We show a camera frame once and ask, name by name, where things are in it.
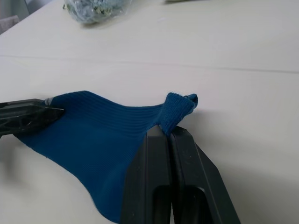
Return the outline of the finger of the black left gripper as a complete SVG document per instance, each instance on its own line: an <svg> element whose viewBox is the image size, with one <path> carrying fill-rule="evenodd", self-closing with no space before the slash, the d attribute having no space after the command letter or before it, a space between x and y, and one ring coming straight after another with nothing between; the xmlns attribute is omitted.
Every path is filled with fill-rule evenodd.
<svg viewBox="0 0 299 224"><path fill-rule="evenodd" d="M51 99L27 99L0 104L0 135L30 133L58 120L64 109L51 105Z"/></svg>

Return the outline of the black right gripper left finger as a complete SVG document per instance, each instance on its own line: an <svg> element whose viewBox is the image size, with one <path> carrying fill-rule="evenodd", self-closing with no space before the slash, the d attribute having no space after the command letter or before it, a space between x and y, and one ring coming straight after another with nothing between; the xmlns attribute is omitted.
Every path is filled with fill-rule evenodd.
<svg viewBox="0 0 299 224"><path fill-rule="evenodd" d="M146 132L126 173L122 224L168 224L171 175L168 141L159 126Z"/></svg>

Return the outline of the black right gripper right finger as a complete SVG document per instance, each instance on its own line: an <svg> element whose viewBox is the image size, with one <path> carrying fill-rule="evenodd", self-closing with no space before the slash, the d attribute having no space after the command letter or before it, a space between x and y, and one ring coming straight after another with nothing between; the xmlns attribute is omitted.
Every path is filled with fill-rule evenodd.
<svg viewBox="0 0 299 224"><path fill-rule="evenodd" d="M173 215L177 224L238 224L217 167L184 128L169 136Z"/></svg>

